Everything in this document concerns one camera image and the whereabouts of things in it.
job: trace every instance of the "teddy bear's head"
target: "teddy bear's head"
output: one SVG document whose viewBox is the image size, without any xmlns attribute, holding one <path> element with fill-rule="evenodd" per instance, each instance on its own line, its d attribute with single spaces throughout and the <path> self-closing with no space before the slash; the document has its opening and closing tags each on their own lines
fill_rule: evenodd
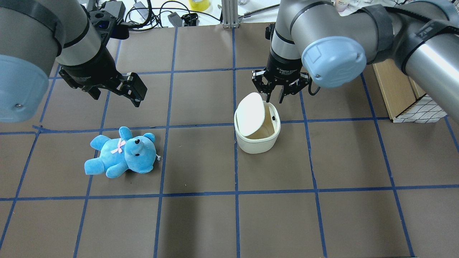
<svg viewBox="0 0 459 258">
<path fill-rule="evenodd" d="M 126 141 L 124 159 L 129 169 L 137 173 L 148 173 L 156 159 L 155 136 L 146 133 Z"/>
</svg>

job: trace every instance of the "plush toy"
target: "plush toy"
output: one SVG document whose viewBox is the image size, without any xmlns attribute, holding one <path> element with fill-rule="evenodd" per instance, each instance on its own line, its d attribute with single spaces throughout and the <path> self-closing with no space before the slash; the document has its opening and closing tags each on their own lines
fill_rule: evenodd
<svg viewBox="0 0 459 258">
<path fill-rule="evenodd" d="M 153 163 L 159 156 L 153 144 L 155 136 L 146 133 L 143 136 L 132 137 L 131 130 L 122 126 L 119 129 L 119 139 L 110 139 L 99 135 L 91 141 L 91 147 L 101 152 L 98 158 L 84 163 L 87 175 L 106 173 L 109 178 L 116 178 L 126 170 L 131 169 L 145 174 L 153 169 Z"/>
</svg>

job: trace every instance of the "trash can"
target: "trash can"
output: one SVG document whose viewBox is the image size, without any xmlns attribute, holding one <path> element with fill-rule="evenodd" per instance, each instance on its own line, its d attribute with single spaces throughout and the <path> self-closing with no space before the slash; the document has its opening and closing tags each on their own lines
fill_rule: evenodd
<svg viewBox="0 0 459 258">
<path fill-rule="evenodd" d="M 280 118 L 273 104 L 252 92 L 239 103 L 234 127 L 239 147 L 247 153 L 257 154 L 273 147 L 280 132 Z"/>
</svg>

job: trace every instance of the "pink bow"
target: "pink bow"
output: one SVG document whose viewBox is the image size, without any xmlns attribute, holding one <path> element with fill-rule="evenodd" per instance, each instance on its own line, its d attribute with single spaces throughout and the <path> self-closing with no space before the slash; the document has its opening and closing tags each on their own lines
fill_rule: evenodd
<svg viewBox="0 0 459 258">
<path fill-rule="evenodd" d="M 118 148 L 116 148 L 113 151 L 111 151 L 111 153 L 115 154 L 116 152 L 118 152 L 118 153 L 123 152 L 123 150 L 121 149 L 121 146 L 123 146 L 125 144 L 126 144 L 126 141 L 125 140 L 121 141 L 121 138 L 120 138 L 119 141 L 118 141 Z"/>
</svg>

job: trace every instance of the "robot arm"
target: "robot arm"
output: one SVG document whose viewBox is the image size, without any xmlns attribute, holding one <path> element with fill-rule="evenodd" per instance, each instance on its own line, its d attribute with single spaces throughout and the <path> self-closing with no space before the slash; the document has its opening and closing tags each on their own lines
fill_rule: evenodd
<svg viewBox="0 0 459 258">
<path fill-rule="evenodd" d="M 311 79 L 320 87 L 337 87 L 355 79 L 366 64 L 391 58 L 459 121 L 458 25 L 459 15 L 447 0 L 368 6 L 345 17 L 330 1 L 282 0 L 268 64 L 254 71 L 252 80 L 268 100 L 282 85 L 282 101 Z M 300 73 L 302 65 L 309 75 Z"/>
<path fill-rule="evenodd" d="M 118 11 L 108 8 L 114 5 Z M 77 0 L 0 0 L 0 122 L 35 114 L 55 60 L 70 87 L 94 99 L 99 88 L 108 89 L 138 107 L 145 85 L 135 73 L 120 74 L 106 48 L 111 37 L 129 37 L 132 24 L 123 22 L 124 10 L 122 2 L 88 11 Z"/>
</svg>

